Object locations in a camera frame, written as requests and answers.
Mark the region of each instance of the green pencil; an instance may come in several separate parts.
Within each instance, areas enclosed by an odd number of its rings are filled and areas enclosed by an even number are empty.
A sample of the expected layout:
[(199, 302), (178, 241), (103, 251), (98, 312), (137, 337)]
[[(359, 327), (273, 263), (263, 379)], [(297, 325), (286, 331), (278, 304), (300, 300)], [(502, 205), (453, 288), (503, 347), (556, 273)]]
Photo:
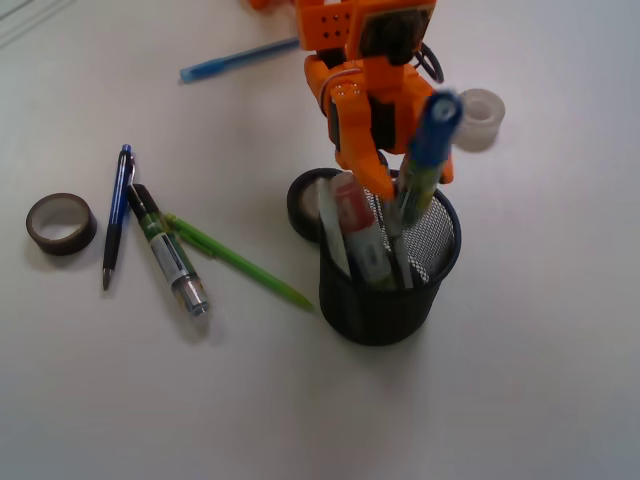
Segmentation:
[(165, 213), (164, 218), (171, 228), (178, 232), (180, 236), (186, 237), (185, 240), (196, 248), (203, 250), (209, 255), (220, 257), (225, 262), (236, 267), (238, 270), (249, 275), (257, 282), (267, 288), (270, 288), (281, 297), (295, 303), (299, 307), (302, 307), (305, 310), (313, 310), (313, 305), (304, 297), (304, 295), (283, 281), (278, 280), (270, 273), (265, 272), (257, 265), (254, 265), (246, 258), (241, 257), (232, 250), (229, 250), (221, 243), (215, 241), (213, 238), (209, 237), (197, 228), (189, 225), (184, 220), (179, 219), (172, 213)]

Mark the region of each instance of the blue pen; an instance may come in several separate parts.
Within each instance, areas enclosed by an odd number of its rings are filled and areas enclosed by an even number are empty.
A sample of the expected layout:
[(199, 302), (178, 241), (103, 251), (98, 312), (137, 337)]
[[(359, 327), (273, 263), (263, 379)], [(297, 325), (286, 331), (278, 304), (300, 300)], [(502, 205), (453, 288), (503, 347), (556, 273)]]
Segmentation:
[(126, 189), (133, 178), (134, 170), (135, 164), (131, 153), (131, 145), (123, 145), (118, 157), (116, 184), (113, 187), (107, 239), (104, 244), (104, 261), (102, 263), (103, 290), (109, 288), (111, 275), (113, 275), (113, 271), (116, 268), (118, 249), (120, 248), (120, 235), (122, 234), (122, 220), (127, 209)]
[(292, 50), (299, 46), (300, 41), (297, 37), (289, 38), (288, 40), (282, 40), (281, 42), (271, 43), (263, 47), (246, 50), (244, 52), (236, 53), (235, 55), (229, 55), (228, 57), (215, 58), (208, 62), (194, 65), (193, 67), (183, 68), (180, 70), (180, 77), (184, 83), (195, 82), (196, 80), (217, 75), (230, 68), (253, 63), (256, 60), (262, 60), (263, 58), (286, 52), (287, 50)]

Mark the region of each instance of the black tape roll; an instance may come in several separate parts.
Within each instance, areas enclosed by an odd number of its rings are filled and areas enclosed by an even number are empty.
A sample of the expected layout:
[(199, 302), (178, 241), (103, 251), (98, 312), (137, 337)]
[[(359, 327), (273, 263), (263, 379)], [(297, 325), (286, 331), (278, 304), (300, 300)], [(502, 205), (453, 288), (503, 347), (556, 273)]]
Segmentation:
[[(48, 224), (77, 224), (71, 234), (59, 239), (47, 238), (43, 227)], [(96, 235), (96, 219), (87, 202), (71, 193), (55, 193), (31, 207), (27, 215), (27, 232), (46, 253), (71, 255), (91, 243)]]

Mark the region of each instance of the black mesh pen holder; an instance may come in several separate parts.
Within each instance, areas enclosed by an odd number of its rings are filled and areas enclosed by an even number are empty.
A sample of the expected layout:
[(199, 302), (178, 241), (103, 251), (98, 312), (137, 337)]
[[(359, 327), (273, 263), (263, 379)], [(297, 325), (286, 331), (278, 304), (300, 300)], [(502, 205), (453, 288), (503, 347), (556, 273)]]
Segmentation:
[[(373, 197), (369, 201), (379, 220), (378, 205)], [(387, 254), (392, 258), (386, 232), (381, 230)], [(426, 320), (440, 283), (460, 253), (460, 222), (442, 192), (436, 191), (429, 211), (404, 231), (404, 238), (414, 288), (372, 290), (357, 277), (349, 278), (335, 264), (321, 227), (320, 308), (327, 322), (349, 340), (363, 345), (389, 345), (414, 333)]]

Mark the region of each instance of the metal pen tip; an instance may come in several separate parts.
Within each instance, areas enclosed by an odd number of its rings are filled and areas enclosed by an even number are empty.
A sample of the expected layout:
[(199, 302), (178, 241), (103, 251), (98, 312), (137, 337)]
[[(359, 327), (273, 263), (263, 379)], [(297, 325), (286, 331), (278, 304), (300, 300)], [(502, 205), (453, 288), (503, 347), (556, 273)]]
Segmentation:
[(112, 273), (113, 273), (113, 270), (111, 269), (108, 269), (108, 268), (102, 269), (102, 290), (104, 290), (105, 292), (109, 288), (109, 282), (111, 282)]

